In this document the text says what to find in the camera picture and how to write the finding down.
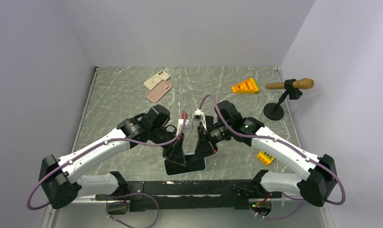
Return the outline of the phone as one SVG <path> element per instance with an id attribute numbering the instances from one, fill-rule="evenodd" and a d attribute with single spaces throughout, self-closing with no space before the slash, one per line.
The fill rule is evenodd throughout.
<path id="1" fill-rule="evenodd" d="M 193 161 L 194 154 L 188 153 L 185 155 L 186 166 L 181 166 L 168 160 L 164 161 L 164 167 L 168 176 L 180 175 L 185 173 L 193 173 L 204 171 L 206 169 L 206 160 L 200 159 Z"/>
<path id="2" fill-rule="evenodd" d="M 206 122 L 206 129 L 211 128 L 214 125 L 214 117 L 206 115 L 205 116 L 205 122 Z"/>

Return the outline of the pink phone case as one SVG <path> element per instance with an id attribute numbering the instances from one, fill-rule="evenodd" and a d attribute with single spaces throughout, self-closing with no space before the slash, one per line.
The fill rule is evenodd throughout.
<path id="1" fill-rule="evenodd" d="M 162 79 L 146 93 L 146 97 L 153 103 L 157 103 L 169 90 L 172 84 Z"/>

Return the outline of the beige phone case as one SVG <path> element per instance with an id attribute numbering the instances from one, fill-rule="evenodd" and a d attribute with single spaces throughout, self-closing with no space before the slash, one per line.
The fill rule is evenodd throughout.
<path id="1" fill-rule="evenodd" d="M 154 76 L 152 76 L 151 78 L 147 79 L 143 84 L 149 90 L 151 90 L 161 80 L 168 80 L 169 78 L 170 78 L 170 75 L 167 72 L 161 70 L 158 73 L 156 73 Z"/>

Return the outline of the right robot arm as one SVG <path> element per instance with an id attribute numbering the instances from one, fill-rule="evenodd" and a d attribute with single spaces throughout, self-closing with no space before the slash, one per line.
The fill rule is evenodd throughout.
<path id="1" fill-rule="evenodd" d="M 193 113 L 193 119 L 199 122 L 195 161 L 215 154 L 219 142 L 233 138 L 268 153 L 293 170 L 293 173 L 260 170 L 252 179 L 255 196 L 261 198 L 270 192 L 282 192 L 299 195 L 317 207 L 332 203 L 328 197 L 340 180 L 331 156 L 318 156 L 291 144 L 257 119 L 242 117 L 227 100 L 216 104 L 215 112 L 216 123 L 209 122 L 201 109 Z"/>

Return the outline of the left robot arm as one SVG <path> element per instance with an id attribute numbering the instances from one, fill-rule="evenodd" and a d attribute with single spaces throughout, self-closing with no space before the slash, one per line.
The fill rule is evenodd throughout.
<path id="1" fill-rule="evenodd" d="M 167 124 L 170 111 L 155 105 L 147 113 L 124 119 L 101 139 L 71 154 L 42 160 L 37 187 L 41 187 L 54 209 L 61 209 L 76 198 L 105 194 L 119 200 L 127 192 L 127 182 L 118 171 L 87 176 L 95 165 L 137 145 L 161 147 L 174 151 L 184 138 L 187 114 L 183 112 L 180 129 L 170 132 Z"/>

